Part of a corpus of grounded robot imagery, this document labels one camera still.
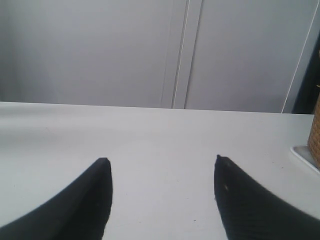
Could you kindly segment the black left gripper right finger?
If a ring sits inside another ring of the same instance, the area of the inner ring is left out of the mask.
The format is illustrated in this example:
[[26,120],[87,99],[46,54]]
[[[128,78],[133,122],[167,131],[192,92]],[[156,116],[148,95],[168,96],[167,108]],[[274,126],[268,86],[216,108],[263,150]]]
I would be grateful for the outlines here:
[[214,164],[214,197],[229,240],[318,240],[319,219],[274,195],[230,158]]

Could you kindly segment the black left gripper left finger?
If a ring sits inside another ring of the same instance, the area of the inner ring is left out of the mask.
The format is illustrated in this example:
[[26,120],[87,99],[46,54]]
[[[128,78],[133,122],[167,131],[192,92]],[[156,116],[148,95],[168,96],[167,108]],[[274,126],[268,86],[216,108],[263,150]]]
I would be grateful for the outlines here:
[[97,159],[70,185],[0,228],[2,240],[101,240],[113,203],[111,163]]

